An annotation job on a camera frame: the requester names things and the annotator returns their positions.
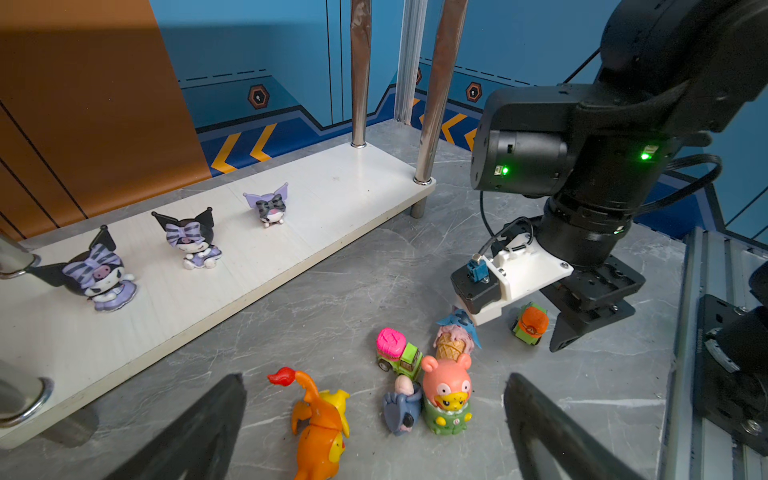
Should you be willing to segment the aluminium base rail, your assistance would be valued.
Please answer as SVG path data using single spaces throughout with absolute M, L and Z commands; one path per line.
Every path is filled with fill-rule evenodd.
M 686 238 L 660 479 L 767 476 L 767 253 Z

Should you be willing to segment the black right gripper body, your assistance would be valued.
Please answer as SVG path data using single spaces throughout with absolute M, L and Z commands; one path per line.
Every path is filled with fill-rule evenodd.
M 541 293 L 559 310 L 556 330 L 597 330 L 635 313 L 625 300 L 645 284 L 645 277 L 610 255 L 595 268 L 573 273 Z

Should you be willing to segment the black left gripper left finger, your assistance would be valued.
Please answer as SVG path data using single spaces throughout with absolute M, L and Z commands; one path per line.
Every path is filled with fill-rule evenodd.
M 240 373 L 222 378 L 109 479 L 223 479 L 247 402 Z

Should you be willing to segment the white two-tier metal shelf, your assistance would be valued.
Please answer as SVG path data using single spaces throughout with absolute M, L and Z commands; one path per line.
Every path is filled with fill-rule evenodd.
M 1 5 L 1 364 L 33 383 L 1 424 L 11 449 L 79 410 L 361 235 L 431 187 L 374 147 L 348 143 L 264 179 L 168 201 L 123 221 L 106 213 L 279 155 L 302 104 L 291 80 L 329 84 L 338 19 L 322 1 L 248 1 L 229 23 L 182 27 L 195 59 L 233 64 L 195 91 L 234 85 L 261 106 L 254 133 L 217 120 L 199 140 L 176 32 L 149 1 Z

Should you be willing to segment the green truck pink top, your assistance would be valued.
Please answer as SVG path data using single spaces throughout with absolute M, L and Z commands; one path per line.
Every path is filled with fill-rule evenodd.
M 376 338 L 377 365 L 384 372 L 404 375 L 412 381 L 421 372 L 422 352 L 406 336 L 392 328 L 383 328 Z

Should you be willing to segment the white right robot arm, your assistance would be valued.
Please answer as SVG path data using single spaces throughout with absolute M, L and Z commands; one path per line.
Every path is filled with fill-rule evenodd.
M 451 277 L 482 325 L 533 292 L 558 310 L 552 351 L 630 317 L 644 277 L 612 253 L 633 220 L 712 183 L 705 147 L 767 84 L 763 1 L 623 1 L 590 84 L 502 89 L 487 100 L 470 180 L 544 198 L 541 216 L 493 233 Z

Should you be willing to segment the purple eared figure toy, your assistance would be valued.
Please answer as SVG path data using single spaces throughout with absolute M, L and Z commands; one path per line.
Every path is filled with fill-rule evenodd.
M 284 216 L 287 210 L 288 187 L 289 183 L 286 182 L 274 192 L 264 195 L 243 194 L 248 206 L 258 213 L 259 220 L 264 228 L 284 223 Z

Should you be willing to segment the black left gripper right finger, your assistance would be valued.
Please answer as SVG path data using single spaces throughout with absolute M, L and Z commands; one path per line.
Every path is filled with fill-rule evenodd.
M 507 380 L 504 409 L 523 478 L 640 477 L 519 373 Z

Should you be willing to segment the green truck orange top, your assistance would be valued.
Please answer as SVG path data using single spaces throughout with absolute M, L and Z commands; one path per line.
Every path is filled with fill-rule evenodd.
M 538 345 L 549 327 L 547 311 L 536 303 L 522 307 L 512 328 L 513 334 L 528 345 Z

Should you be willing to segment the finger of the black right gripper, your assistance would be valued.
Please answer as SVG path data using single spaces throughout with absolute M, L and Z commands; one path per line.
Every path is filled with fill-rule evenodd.
M 549 344 L 549 350 L 556 353 L 584 335 L 600 327 L 597 320 L 588 320 L 578 316 L 559 314 Z

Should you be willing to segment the orange fox toy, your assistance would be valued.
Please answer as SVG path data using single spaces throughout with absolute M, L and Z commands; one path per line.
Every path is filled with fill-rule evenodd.
M 350 437 L 346 418 L 350 395 L 344 390 L 320 391 L 309 374 L 289 367 L 282 367 L 267 379 L 273 385 L 284 387 L 298 383 L 305 390 L 291 414 L 291 430 L 299 436 L 295 479 L 336 476 L 346 451 L 345 441 Z

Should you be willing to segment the aluminium corner post right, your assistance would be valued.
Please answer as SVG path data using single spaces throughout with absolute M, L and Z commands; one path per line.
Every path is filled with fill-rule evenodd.
M 410 124 L 414 105 L 427 7 L 427 0 L 404 1 L 394 119 L 405 125 Z

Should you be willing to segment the pink pig toy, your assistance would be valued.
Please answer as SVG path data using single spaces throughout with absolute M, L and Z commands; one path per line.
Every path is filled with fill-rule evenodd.
M 423 415 L 434 434 L 457 435 L 465 431 L 472 420 L 471 365 L 471 357 L 465 353 L 456 360 L 423 357 Z

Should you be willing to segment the blue small toy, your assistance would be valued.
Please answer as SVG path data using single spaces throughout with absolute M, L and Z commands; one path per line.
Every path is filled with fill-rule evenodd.
M 433 347 L 438 360 L 457 361 L 461 354 L 471 355 L 474 350 L 482 348 L 476 326 L 464 310 L 454 309 L 437 325 L 439 328 Z

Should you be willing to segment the grey donkey toy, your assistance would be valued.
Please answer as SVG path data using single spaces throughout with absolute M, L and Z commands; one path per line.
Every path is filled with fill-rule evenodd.
M 384 395 L 383 418 L 387 428 L 395 436 L 410 433 L 422 411 L 423 389 L 419 383 L 405 375 L 395 380 L 394 391 Z

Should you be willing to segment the black purple kuromi figure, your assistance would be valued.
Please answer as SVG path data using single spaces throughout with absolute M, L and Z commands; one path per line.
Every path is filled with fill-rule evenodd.
M 91 301 L 97 312 L 121 309 L 138 292 L 135 276 L 125 270 L 107 225 L 102 225 L 89 248 L 68 262 L 33 266 L 26 272 L 52 287 Z

